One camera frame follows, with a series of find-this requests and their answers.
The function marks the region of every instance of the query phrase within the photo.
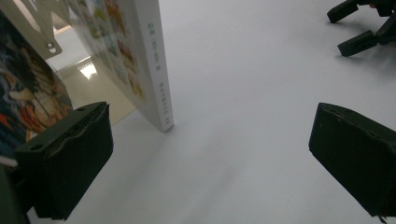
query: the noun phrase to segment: colorful book cover illustration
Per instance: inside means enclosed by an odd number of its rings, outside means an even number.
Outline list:
[[[0,162],[73,108],[62,81],[0,12]]]
[[[159,130],[173,126],[158,0],[67,0],[70,21],[92,56]]]

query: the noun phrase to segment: book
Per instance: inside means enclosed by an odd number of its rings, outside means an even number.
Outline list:
[[[158,0],[65,2],[94,65],[155,127],[169,130],[174,121]]]
[[[0,163],[73,108],[54,71],[0,11]]]

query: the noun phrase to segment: white surface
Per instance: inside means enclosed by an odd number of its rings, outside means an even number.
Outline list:
[[[329,24],[338,3],[162,0],[176,126],[138,112],[116,124],[66,223],[379,223],[308,150],[319,102],[396,130],[395,45],[336,47],[385,19],[361,7]]]

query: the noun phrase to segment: book cover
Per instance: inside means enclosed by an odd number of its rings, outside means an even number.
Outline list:
[[[0,163],[72,108],[62,81],[0,12]]]
[[[107,71],[159,130],[173,112],[158,0],[67,0],[70,21],[95,66]]]

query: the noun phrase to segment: white table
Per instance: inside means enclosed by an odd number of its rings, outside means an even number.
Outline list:
[[[396,130],[395,45],[336,47],[386,18],[360,7],[330,24],[340,2],[161,0],[175,127],[137,111],[113,126],[66,223],[379,223],[308,150],[319,102]]]

